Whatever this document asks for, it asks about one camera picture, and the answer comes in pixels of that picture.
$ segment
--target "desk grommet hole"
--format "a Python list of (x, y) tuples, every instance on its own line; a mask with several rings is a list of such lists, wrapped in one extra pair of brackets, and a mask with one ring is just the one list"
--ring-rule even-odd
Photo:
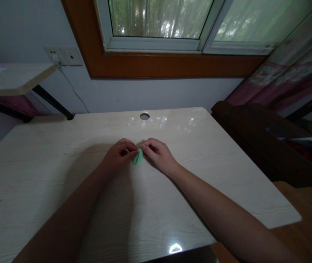
[(147, 121), (149, 118), (150, 115), (148, 115), (147, 113), (140, 114), (140, 119), (142, 119), (143, 121)]

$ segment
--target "pink curtain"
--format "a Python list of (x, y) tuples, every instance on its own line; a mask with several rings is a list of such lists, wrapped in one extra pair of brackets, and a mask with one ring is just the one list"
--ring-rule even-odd
[(312, 93), (312, 14), (227, 99), (259, 103), (275, 112)]

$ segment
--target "cable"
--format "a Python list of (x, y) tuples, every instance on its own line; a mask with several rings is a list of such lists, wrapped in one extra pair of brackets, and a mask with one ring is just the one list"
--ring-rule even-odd
[(59, 64), (56, 65), (56, 67), (57, 67), (58, 70), (63, 74), (63, 76), (66, 78), (66, 80), (68, 81), (69, 85), (72, 87), (72, 90), (73, 90), (74, 94), (75, 94), (76, 97), (82, 102), (82, 104), (84, 105), (86, 111), (87, 111), (88, 113), (91, 113), (91, 112), (87, 109), (87, 107), (86, 107), (85, 103), (83, 102), (83, 100), (81, 99), (81, 97), (79, 97), (79, 95), (78, 95), (77, 92), (75, 91), (73, 85), (71, 84), (71, 82), (69, 81), (69, 79), (67, 78), (67, 76), (65, 75), (65, 73), (63, 72), (62, 66), (61, 66), (61, 61), (59, 61)]

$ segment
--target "wall socket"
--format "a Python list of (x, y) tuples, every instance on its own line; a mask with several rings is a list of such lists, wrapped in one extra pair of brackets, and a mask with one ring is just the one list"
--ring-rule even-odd
[(44, 47), (44, 51), (52, 63), (57, 64), (57, 60), (59, 60), (61, 61), (61, 66), (67, 66), (67, 60), (59, 47)]
[(76, 50), (75, 47), (63, 48), (61, 49), (61, 52), (65, 56), (65, 59), (67, 60), (67, 63), (69, 66), (82, 66), (83, 65), (78, 55), (78, 51)]
[(61, 66), (82, 66), (82, 61), (75, 47), (44, 47), (46, 55), (50, 61), (57, 64), (61, 61)]

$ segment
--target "wooden window frame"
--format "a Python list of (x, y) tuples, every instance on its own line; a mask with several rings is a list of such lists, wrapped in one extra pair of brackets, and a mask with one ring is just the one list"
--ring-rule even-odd
[(93, 79), (244, 78), (267, 56), (106, 52), (95, 0), (61, 0)]

